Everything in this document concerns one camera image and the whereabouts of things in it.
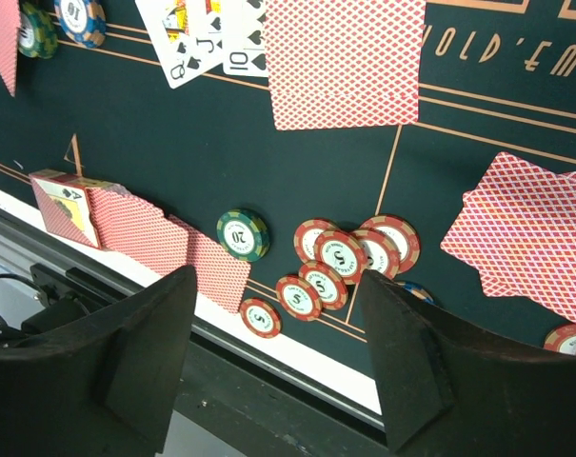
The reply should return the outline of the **green poker chip stack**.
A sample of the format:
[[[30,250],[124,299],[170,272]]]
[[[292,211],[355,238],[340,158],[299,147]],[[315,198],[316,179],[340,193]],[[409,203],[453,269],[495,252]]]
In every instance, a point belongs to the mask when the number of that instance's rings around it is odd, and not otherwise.
[[[270,247],[270,233],[261,216],[251,209],[231,209],[217,221],[220,245],[234,258],[245,262],[262,259]]]

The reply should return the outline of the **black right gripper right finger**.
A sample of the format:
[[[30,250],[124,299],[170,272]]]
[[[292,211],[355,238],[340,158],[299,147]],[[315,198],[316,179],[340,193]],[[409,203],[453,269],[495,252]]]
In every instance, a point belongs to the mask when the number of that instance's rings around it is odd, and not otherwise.
[[[364,314],[393,456],[576,456],[576,356],[523,344],[366,271]]]

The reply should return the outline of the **dealt card seat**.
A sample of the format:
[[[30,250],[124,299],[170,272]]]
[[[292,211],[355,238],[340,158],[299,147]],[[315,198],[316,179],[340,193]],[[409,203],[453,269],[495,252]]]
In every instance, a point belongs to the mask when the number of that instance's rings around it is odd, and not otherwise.
[[[0,76],[11,97],[16,93],[18,35],[21,28],[17,0],[0,0]]]
[[[522,295],[576,323],[576,171],[498,153],[440,247],[479,270],[487,296]]]

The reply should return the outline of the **moved red chip group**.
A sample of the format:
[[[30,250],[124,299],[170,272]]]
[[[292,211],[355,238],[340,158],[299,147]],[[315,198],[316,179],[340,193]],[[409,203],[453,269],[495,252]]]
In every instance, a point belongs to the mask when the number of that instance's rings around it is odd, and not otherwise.
[[[543,348],[567,355],[576,355],[576,324],[553,329],[544,340]]]

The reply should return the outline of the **blue poker chip stack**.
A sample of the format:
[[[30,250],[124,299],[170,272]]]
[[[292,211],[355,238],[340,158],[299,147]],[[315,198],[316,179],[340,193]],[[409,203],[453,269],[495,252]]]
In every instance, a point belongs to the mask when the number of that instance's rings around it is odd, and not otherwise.
[[[400,287],[402,287],[403,289],[407,290],[408,292],[410,292],[412,295],[416,296],[417,298],[419,298],[420,300],[432,304],[435,304],[435,301],[433,299],[433,297],[431,296],[431,294],[429,292],[427,292],[422,286],[410,282],[410,281],[397,281],[396,284]]]

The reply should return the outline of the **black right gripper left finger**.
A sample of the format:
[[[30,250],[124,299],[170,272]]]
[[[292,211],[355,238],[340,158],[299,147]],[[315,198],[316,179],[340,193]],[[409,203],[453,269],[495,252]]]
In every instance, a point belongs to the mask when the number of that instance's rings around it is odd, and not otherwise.
[[[0,456],[161,453],[196,296],[183,266],[38,334],[0,325]]]

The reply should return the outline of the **red playing card deck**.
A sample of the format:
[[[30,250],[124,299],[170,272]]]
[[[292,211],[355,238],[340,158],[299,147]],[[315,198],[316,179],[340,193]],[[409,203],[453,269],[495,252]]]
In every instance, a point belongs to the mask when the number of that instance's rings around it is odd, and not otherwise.
[[[191,265],[200,293],[238,312],[250,266],[198,229],[116,183],[53,169],[29,179],[48,233],[120,252],[161,276]]]

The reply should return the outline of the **red poker chip stack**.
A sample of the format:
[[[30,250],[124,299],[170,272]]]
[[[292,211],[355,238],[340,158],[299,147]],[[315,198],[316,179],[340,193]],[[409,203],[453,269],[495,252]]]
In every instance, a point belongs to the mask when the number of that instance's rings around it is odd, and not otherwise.
[[[365,271],[393,279],[412,269],[422,252],[414,226],[391,214],[372,216],[351,231],[308,219],[295,230],[293,245],[301,266],[277,281],[276,295],[288,314],[306,322],[344,308]]]

